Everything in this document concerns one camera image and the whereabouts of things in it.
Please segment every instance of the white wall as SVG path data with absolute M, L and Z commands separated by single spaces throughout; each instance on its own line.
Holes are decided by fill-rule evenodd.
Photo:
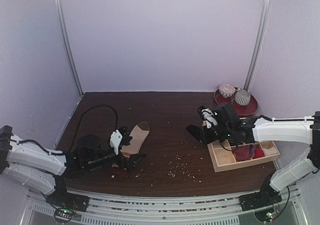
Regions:
M 79 99 L 54 0 L 0 0 L 0 66 L 0 127 L 53 148 Z M 19 224 L 26 194 L 0 175 L 0 224 Z
M 82 88 L 242 87 L 263 0 L 62 0 Z
M 320 111 L 320 0 L 272 0 L 270 20 L 252 93 L 270 117 Z M 285 166 L 308 146 L 278 143 Z M 320 176 L 299 182 L 312 225 L 320 224 Z

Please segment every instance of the round plate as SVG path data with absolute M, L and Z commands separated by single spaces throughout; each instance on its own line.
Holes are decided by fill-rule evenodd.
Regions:
M 235 94 L 236 93 L 234 93 L 231 97 L 225 98 L 221 95 L 218 89 L 214 93 L 214 100 L 217 104 L 231 103 L 236 111 L 236 114 L 241 117 L 248 117 L 256 113 L 256 111 L 258 110 L 258 102 L 254 96 L 251 95 L 250 102 L 247 106 L 240 106 L 235 101 Z

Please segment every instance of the wooden organizer tray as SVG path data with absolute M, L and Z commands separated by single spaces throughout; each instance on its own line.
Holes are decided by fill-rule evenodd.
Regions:
M 228 140 L 224 141 L 222 145 L 226 149 L 231 150 Z M 233 169 L 250 167 L 258 164 L 271 162 L 273 160 L 276 160 L 280 156 L 279 150 L 273 141 L 258 142 L 258 143 L 254 143 L 253 145 L 263 150 L 265 156 L 246 160 L 246 161 L 236 161 L 234 154 L 231 151 L 227 151 L 223 149 L 219 141 L 215 141 L 208 144 L 207 146 L 209 149 L 214 171 L 217 173 L 217 172 L 223 172 L 223 171 L 228 171 Z M 270 154 L 266 154 L 266 152 L 268 153 L 266 149 L 270 149 L 270 148 L 275 148 L 275 149 L 273 152 L 269 152 Z

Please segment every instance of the dark wooden table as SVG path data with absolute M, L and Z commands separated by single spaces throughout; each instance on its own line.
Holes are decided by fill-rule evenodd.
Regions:
M 115 168 L 101 168 L 87 176 L 67 180 L 74 189 L 142 197 L 208 196 L 251 191 L 260 188 L 275 171 L 272 162 L 215 173 L 208 148 L 199 144 L 186 127 L 200 126 L 201 105 L 213 106 L 213 93 L 202 92 L 87 92 L 72 116 L 58 149 L 71 146 L 81 114 L 98 104 L 110 104 L 119 113 L 118 126 L 133 128 L 150 124 L 150 134 L 141 147 L 147 157 L 127 174 Z M 107 108 L 92 110 L 82 120 L 77 138 L 98 135 L 105 145 L 115 125 Z

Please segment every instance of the red tray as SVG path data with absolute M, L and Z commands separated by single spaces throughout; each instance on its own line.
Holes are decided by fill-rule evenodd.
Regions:
M 238 114 L 241 117 L 252 116 L 258 110 L 258 102 L 255 99 L 255 97 L 252 95 L 251 95 L 250 103 L 247 106 L 240 106 L 235 101 L 235 94 L 233 94 L 231 97 L 225 98 L 221 95 L 218 89 L 214 93 L 214 100 L 217 104 L 231 103 L 236 111 L 236 114 Z

